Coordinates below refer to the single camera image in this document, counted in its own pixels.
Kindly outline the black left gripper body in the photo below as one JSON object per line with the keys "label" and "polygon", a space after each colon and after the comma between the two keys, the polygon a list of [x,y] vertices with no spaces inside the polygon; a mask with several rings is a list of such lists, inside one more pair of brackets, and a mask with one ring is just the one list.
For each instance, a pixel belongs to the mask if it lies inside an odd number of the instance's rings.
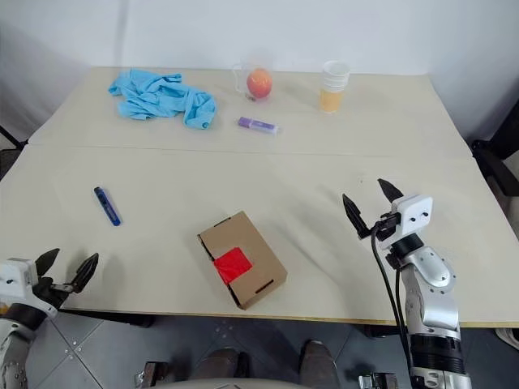
{"label": "black left gripper body", "polygon": [[33,294],[40,300],[60,309],[68,296],[80,293],[81,288],[76,284],[55,284],[51,277],[41,277],[32,287]]}

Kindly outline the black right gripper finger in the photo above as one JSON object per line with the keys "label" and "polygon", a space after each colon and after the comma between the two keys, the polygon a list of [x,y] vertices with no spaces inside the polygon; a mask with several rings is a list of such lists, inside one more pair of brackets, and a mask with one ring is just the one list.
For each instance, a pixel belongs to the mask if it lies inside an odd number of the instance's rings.
{"label": "black right gripper finger", "polygon": [[382,190],[385,198],[390,203],[402,197],[402,192],[398,188],[396,188],[391,182],[384,180],[382,178],[378,178],[377,182],[379,183],[380,189]]}
{"label": "black right gripper finger", "polygon": [[370,235],[370,229],[367,227],[363,218],[361,217],[361,212],[358,207],[347,195],[342,195],[342,202],[345,209],[345,214],[350,220],[351,224],[354,226],[354,229],[357,232],[359,239],[364,239]]}

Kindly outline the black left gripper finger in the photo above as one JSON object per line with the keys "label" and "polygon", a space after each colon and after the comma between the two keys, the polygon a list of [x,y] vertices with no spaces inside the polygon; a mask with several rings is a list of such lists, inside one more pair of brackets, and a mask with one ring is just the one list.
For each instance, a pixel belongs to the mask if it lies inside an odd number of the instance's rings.
{"label": "black left gripper finger", "polygon": [[81,293],[84,290],[95,273],[98,261],[99,254],[95,253],[81,263],[75,277],[66,285],[68,293]]}
{"label": "black left gripper finger", "polygon": [[36,273],[38,279],[42,278],[47,271],[54,265],[54,262],[58,256],[60,249],[55,248],[40,255],[35,261]]}

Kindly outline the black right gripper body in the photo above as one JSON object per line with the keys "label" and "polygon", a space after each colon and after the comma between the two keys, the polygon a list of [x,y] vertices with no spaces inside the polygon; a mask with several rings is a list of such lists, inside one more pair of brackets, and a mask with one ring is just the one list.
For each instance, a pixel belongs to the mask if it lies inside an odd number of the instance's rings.
{"label": "black right gripper body", "polygon": [[375,235],[380,241],[384,241],[396,232],[397,226],[401,223],[401,214],[399,212],[383,214],[381,219],[376,221],[371,227],[367,226],[361,216],[358,218],[360,224],[358,237],[360,239]]}

